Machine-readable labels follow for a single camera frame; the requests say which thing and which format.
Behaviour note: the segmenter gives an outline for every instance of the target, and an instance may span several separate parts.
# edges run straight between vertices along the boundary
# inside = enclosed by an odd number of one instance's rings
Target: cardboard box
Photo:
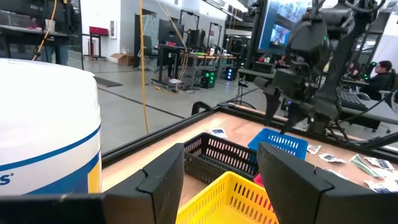
[[[125,66],[132,66],[134,65],[134,55],[124,55],[122,53],[112,54],[111,58],[117,60],[118,64],[125,65]]]

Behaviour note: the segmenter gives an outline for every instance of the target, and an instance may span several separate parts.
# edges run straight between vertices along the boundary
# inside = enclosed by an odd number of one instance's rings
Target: computer tower
[[[226,75],[225,80],[233,81],[236,79],[236,74],[238,72],[238,68],[227,67],[225,69]]]
[[[201,87],[213,88],[216,83],[216,70],[202,70]]]

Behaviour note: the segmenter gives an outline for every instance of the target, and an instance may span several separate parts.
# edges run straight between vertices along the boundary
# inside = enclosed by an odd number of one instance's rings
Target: keyboard
[[[351,93],[341,91],[340,100],[341,100],[341,106],[347,108],[360,110],[360,111],[366,111],[368,109],[363,103],[361,103],[358,96]]]

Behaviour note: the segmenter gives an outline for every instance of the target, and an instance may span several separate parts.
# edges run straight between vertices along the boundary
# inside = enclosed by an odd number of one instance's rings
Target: paper card
[[[223,128],[212,128],[210,129],[210,134],[219,138],[228,138]]]
[[[322,147],[322,146],[312,146],[312,145],[309,145],[309,146],[307,147],[307,151],[308,151],[309,153],[315,155],[316,153],[318,153],[318,151],[319,151],[319,149],[321,149],[321,147]]]
[[[377,178],[381,178],[382,176],[377,173],[374,169],[372,169],[371,167],[369,167],[368,165],[366,165],[364,163],[364,161],[361,159],[361,157],[357,154],[355,156],[353,156],[350,160],[349,160],[352,164],[354,164],[356,167],[360,168],[361,170],[365,171],[367,174],[369,174],[371,177],[377,177]]]
[[[383,169],[394,170],[395,168],[391,165],[391,163],[384,159],[376,159],[373,157],[364,157],[370,164],[374,166],[378,166]]]
[[[319,158],[321,158],[324,161],[327,162],[342,162],[342,163],[346,163],[346,161],[336,158],[334,157],[332,154],[321,154],[319,155]]]
[[[383,184],[377,184],[366,180],[364,180],[364,182],[369,186],[371,190],[377,193],[391,193],[391,191]]]

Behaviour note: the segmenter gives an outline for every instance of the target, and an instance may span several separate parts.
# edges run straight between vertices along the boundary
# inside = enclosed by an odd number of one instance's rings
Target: pink object
[[[260,185],[261,187],[264,187],[264,184],[262,184],[261,174],[258,174],[254,177],[254,183]]]
[[[89,27],[90,28],[90,33],[91,34],[97,34],[97,35],[109,35],[109,30],[105,28],[100,28],[100,27]]]
[[[175,43],[173,43],[173,42],[167,42],[166,45],[167,46],[171,46],[171,47],[175,47]]]

